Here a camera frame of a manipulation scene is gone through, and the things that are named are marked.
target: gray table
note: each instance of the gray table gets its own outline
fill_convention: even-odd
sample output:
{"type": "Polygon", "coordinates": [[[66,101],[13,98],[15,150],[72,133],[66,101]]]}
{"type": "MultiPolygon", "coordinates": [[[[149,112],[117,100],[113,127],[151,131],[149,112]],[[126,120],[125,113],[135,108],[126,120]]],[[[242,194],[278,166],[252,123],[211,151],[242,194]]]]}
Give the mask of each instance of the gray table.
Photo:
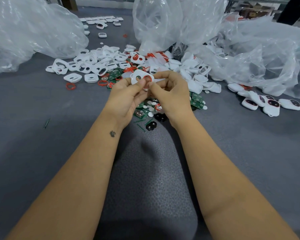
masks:
{"type": "MultiPolygon", "coordinates": [[[[79,16],[87,12],[110,15],[85,8],[79,16]]],[[[100,42],[121,49],[138,45],[132,17],[122,17],[121,27],[109,24],[104,30],[106,39],[90,26],[88,49],[100,42]]],[[[84,80],[66,90],[62,75],[44,71],[52,63],[51,57],[35,54],[18,72],[0,74],[0,239],[70,157],[109,96],[105,87],[84,80]]],[[[208,110],[195,111],[196,117],[292,228],[300,229],[300,111],[281,109],[279,117],[270,118],[242,107],[242,98],[221,84],[220,94],[203,93],[208,110]]],[[[169,121],[146,133],[133,123],[124,129],[96,236],[142,234],[210,239],[169,121]]]]}

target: person's left hand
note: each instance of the person's left hand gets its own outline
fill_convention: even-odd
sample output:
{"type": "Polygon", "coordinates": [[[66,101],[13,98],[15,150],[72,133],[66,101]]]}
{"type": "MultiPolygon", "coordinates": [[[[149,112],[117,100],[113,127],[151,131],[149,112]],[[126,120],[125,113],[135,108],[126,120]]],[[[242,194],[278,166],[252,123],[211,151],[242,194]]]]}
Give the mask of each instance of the person's left hand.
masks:
{"type": "Polygon", "coordinates": [[[131,85],[130,78],[117,82],[102,113],[115,118],[120,129],[124,129],[130,123],[136,107],[148,97],[148,92],[143,90],[145,84],[144,79],[134,85],[131,85]]]}

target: gray mat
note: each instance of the gray mat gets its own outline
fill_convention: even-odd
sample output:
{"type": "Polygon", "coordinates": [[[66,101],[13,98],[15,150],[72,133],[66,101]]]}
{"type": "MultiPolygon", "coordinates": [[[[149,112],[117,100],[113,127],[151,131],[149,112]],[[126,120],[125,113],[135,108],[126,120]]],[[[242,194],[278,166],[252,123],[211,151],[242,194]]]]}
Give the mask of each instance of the gray mat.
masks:
{"type": "MultiPolygon", "coordinates": [[[[109,14],[95,10],[78,15],[109,14]]],[[[122,17],[121,27],[104,29],[106,39],[90,25],[88,49],[102,47],[100,42],[138,46],[132,17],[122,17]]],[[[18,72],[0,75],[0,239],[70,157],[109,96],[105,87],[84,80],[66,90],[62,75],[45,72],[53,60],[35,54],[18,72]]],[[[220,94],[203,93],[208,110],[195,111],[196,117],[291,227],[300,229],[300,111],[281,109],[270,118],[242,107],[242,98],[221,84],[220,94]]],[[[145,239],[142,235],[210,239],[169,121],[146,133],[133,123],[124,129],[96,238],[145,239]]]]}

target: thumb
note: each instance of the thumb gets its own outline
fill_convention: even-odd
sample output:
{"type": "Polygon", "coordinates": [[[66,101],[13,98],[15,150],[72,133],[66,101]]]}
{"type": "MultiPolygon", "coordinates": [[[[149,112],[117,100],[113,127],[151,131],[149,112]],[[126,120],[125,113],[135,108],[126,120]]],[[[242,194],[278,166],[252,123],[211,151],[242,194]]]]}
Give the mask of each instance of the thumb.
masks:
{"type": "Polygon", "coordinates": [[[144,88],[145,84],[146,81],[142,78],[136,84],[128,86],[127,90],[131,95],[135,96],[138,92],[140,92],[144,88]]]}
{"type": "Polygon", "coordinates": [[[163,90],[157,83],[155,83],[153,81],[150,82],[149,88],[156,99],[158,99],[159,101],[163,99],[163,96],[166,93],[166,91],[163,90]]]}

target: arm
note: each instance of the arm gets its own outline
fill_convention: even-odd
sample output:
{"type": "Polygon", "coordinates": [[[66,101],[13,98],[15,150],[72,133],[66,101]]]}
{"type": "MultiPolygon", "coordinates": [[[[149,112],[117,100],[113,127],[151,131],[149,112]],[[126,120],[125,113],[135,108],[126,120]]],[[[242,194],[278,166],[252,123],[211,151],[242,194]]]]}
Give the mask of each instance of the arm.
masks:
{"type": "Polygon", "coordinates": [[[256,187],[240,172],[195,118],[188,85],[175,72],[150,90],[177,130],[201,213],[215,240],[286,239],[297,236],[256,187]]]}
{"type": "Polygon", "coordinates": [[[78,148],[7,236],[20,239],[93,239],[120,134],[147,93],[145,80],[123,79],[78,148]]]}

